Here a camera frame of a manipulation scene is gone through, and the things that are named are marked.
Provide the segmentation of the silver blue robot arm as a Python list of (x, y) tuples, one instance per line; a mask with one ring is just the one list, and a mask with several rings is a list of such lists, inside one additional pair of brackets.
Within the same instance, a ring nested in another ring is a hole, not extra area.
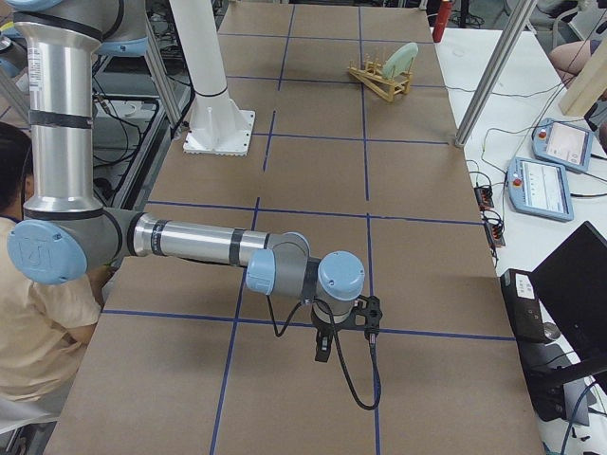
[(347, 251), (321, 259), (299, 233), (271, 234), (157, 219), (105, 207), (93, 192), (92, 56), (141, 55), (148, 42), (141, 1), (15, 1), (28, 45), (35, 192), (8, 239), (17, 269), (59, 284), (127, 257), (156, 255), (246, 271), (247, 287), (309, 306), (316, 358), (340, 351), (339, 331), (360, 329), (375, 345), (382, 316), (365, 297), (364, 268)]

